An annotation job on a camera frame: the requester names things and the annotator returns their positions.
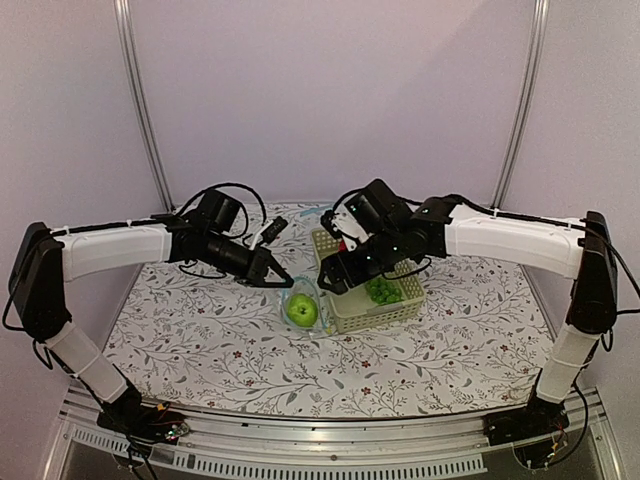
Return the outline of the light green perforated plastic basket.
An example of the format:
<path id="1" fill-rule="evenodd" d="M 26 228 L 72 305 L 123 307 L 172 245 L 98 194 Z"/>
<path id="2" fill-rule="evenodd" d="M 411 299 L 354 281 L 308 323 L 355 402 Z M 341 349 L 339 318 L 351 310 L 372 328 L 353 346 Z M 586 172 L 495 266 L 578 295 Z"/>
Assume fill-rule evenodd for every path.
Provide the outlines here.
<path id="1" fill-rule="evenodd" d="M 417 274 L 402 278 L 411 268 L 407 261 L 396 265 L 392 280 L 374 279 L 386 287 L 395 302 L 378 303 L 371 298 L 367 284 L 361 284 L 342 295 L 325 291 L 331 324 L 338 333 L 370 329 L 389 322 L 415 317 L 425 300 L 425 290 Z"/>

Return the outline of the clear blue zip top bag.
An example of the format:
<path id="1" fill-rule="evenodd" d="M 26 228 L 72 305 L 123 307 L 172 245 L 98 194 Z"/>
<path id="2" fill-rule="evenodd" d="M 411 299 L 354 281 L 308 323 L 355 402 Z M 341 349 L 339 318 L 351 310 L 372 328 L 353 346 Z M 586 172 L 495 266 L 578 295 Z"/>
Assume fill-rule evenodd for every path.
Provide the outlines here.
<path id="1" fill-rule="evenodd" d="M 309 277 L 295 277 L 293 285 L 281 291 L 279 300 L 282 321 L 293 332 L 310 339 L 334 333 L 319 289 Z"/>

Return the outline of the green apple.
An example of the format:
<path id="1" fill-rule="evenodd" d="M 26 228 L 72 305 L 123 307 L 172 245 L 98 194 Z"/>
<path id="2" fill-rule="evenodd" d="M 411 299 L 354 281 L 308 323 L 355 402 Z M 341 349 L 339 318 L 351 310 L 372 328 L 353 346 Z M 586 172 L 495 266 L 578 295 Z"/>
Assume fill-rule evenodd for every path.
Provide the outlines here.
<path id="1" fill-rule="evenodd" d="M 296 326 L 311 328 L 318 320 L 318 306 L 311 296 L 295 294 L 287 303 L 286 315 Z"/>

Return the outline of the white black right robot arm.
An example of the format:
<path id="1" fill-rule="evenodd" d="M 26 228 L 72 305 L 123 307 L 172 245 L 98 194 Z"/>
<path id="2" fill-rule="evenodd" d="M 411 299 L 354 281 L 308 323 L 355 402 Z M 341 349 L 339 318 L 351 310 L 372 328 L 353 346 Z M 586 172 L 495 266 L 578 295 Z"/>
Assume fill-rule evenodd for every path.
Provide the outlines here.
<path id="1" fill-rule="evenodd" d="M 571 302 L 549 359 L 526 405 L 483 419 L 490 445 L 519 442 L 568 427 L 564 401 L 589 365 L 618 308 L 618 273 L 628 269 L 604 216 L 553 219 L 482 207 L 449 194 L 421 203 L 396 195 L 381 179 L 344 194 L 321 217 L 346 247 L 323 259 L 318 286 L 336 295 L 392 271 L 404 260 L 486 257 L 546 270 L 572 280 Z"/>

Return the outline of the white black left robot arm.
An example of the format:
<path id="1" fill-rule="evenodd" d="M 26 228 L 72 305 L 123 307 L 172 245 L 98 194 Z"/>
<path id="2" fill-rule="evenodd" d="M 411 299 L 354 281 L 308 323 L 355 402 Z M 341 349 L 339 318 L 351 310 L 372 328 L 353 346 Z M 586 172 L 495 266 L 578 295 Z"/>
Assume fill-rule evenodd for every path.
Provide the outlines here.
<path id="1" fill-rule="evenodd" d="M 151 263 L 202 262 L 238 283 L 257 288 L 290 288 L 293 278 L 276 261 L 270 244 L 287 223 L 264 220 L 250 245 L 230 235 L 246 210 L 225 194 L 228 183 L 208 187 L 176 213 L 81 227 L 31 224 L 8 280 L 6 307 L 17 312 L 16 331 L 32 340 L 36 356 L 59 365 L 88 390 L 101 409 L 100 427 L 148 444 L 174 444 L 189 427 L 169 404 L 143 404 L 141 393 L 73 321 L 66 284 L 120 267 Z"/>

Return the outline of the spare clear blue zip bag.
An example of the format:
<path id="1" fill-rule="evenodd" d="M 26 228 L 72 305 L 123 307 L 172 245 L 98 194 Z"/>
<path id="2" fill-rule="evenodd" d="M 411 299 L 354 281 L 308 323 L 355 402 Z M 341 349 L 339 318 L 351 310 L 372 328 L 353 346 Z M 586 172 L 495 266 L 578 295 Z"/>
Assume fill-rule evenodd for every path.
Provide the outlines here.
<path id="1" fill-rule="evenodd" d="M 334 206 L 333 202 L 321 203 L 321 204 L 315 205 L 313 207 L 309 207 L 309 208 L 306 208 L 304 210 L 301 210 L 299 212 L 298 216 L 300 218 L 304 218 L 304 217 L 312 216 L 312 215 L 322 215 L 327 210 L 332 210 L 333 206 Z"/>

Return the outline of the green grape bunch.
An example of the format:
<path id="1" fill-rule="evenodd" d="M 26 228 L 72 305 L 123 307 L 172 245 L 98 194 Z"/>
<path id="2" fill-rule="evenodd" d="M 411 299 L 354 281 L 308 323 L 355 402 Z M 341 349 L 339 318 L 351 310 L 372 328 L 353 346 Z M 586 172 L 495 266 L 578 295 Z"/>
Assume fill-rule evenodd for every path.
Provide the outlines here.
<path id="1" fill-rule="evenodd" d="M 369 298 L 377 305 L 389 305 L 403 300 L 400 288 L 384 277 L 369 280 L 365 284 L 365 290 Z"/>

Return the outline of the floral patterned table mat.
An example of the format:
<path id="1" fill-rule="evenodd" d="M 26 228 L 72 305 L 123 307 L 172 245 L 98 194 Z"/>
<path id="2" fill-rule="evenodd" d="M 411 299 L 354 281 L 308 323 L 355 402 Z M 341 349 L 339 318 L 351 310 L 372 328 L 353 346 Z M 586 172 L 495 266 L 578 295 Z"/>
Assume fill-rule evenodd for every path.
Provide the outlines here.
<path id="1" fill-rule="evenodd" d="M 145 266 L 104 352 L 147 397 L 301 417 L 395 417 L 524 402 L 552 338 L 513 264 L 436 259 L 414 317 L 351 334 L 287 325 L 281 294 L 208 267 Z"/>

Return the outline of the aluminium front rail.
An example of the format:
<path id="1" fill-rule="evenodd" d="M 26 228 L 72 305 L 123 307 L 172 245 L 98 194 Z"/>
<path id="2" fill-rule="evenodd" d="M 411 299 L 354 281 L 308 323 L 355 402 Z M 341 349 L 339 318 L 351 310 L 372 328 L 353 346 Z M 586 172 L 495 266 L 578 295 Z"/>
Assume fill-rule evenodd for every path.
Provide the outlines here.
<path id="1" fill-rule="evenodd" d="M 566 403 L 570 425 L 554 464 L 522 466 L 536 437 L 491 445 L 479 412 L 389 419 L 300 419 L 188 408 L 190 433 L 147 458 L 98 427 L 97 407 L 69 389 L 46 479 L 627 479 L 595 389 Z"/>

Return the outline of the left aluminium frame post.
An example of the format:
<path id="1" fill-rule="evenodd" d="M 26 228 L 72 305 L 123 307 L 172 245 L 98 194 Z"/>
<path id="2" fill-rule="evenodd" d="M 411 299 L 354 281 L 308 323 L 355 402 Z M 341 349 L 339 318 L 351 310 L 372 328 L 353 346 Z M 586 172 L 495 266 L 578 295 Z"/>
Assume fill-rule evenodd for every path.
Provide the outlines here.
<path id="1" fill-rule="evenodd" d="M 151 177 L 163 208 L 171 211 L 174 208 L 174 201 L 144 91 L 130 2 L 127 0 L 115 0 L 113 5 L 125 73 Z"/>

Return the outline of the aluminium frame post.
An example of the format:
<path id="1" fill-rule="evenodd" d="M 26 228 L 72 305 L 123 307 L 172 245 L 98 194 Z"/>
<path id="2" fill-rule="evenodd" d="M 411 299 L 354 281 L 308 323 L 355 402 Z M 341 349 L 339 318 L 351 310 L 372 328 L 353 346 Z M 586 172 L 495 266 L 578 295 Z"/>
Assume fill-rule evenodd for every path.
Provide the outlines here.
<path id="1" fill-rule="evenodd" d="M 501 208 L 509 192 L 525 135 L 544 49 L 550 2 L 548 0 L 536 0 L 533 2 L 533 6 L 524 73 L 502 167 L 491 201 L 493 208 Z"/>
<path id="2" fill-rule="evenodd" d="M 127 0 L 115 0 L 113 5 L 125 73 L 151 177 L 163 208 L 171 211 L 174 208 L 174 201 L 144 91 L 130 2 Z"/>

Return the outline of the right aluminium frame post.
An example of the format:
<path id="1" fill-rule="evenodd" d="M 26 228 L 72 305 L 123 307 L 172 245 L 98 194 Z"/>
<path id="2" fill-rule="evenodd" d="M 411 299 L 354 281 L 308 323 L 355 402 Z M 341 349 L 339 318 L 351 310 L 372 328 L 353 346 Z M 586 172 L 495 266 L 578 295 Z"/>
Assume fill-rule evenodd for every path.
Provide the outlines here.
<path id="1" fill-rule="evenodd" d="M 501 208 L 509 192 L 525 135 L 544 49 L 550 2 L 548 0 L 536 0 L 533 2 L 533 6 L 524 73 L 502 167 L 491 201 L 493 208 Z"/>

